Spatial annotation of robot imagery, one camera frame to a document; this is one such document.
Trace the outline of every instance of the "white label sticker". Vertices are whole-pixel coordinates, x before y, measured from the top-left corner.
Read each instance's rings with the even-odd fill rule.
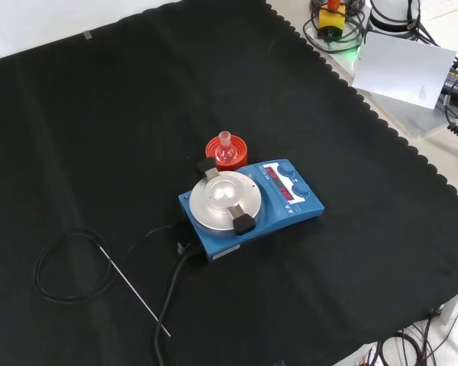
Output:
[[[214,255],[212,257],[212,260],[214,261],[215,259],[220,258],[223,255],[233,252],[234,250],[239,249],[240,246],[241,246],[240,244],[237,244],[236,246],[233,246],[232,248],[226,249],[223,252],[220,252],[219,254]]]

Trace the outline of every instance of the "black tablecloth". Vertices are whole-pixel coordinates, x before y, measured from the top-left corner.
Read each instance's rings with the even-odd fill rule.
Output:
[[[221,130],[250,162],[289,159],[326,207],[180,279],[173,364],[329,365],[458,293],[458,196],[259,0],[183,0],[0,60],[0,365],[152,364],[155,323],[121,283],[41,298],[41,249],[75,227],[119,262],[179,219],[177,195]],[[126,275],[159,311],[177,230]],[[84,291],[105,267],[73,243],[44,286]]]

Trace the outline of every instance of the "white surface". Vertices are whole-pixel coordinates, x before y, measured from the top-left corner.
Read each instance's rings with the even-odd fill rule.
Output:
[[[458,15],[458,0],[423,0],[421,2],[423,22],[453,13]]]
[[[0,0],[0,58],[177,0]]]
[[[353,87],[434,109],[456,51],[368,33]]]
[[[448,325],[451,324],[456,317],[458,316],[458,294],[444,304],[443,309],[441,310],[441,321]]]
[[[437,44],[458,51],[458,11],[423,23]]]

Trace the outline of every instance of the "blue control knob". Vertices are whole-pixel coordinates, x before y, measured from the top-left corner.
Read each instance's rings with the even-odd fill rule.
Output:
[[[289,162],[282,162],[278,165],[278,173],[283,175],[284,177],[293,177],[295,174],[295,168]]]
[[[292,191],[299,197],[308,197],[311,194],[311,188],[302,181],[295,183]]]

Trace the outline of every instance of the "small glass vial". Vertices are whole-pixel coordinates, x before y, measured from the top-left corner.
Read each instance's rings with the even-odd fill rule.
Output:
[[[219,133],[219,146],[215,149],[215,158],[223,164],[231,164],[237,158],[237,149],[231,142],[231,134],[227,131]]]

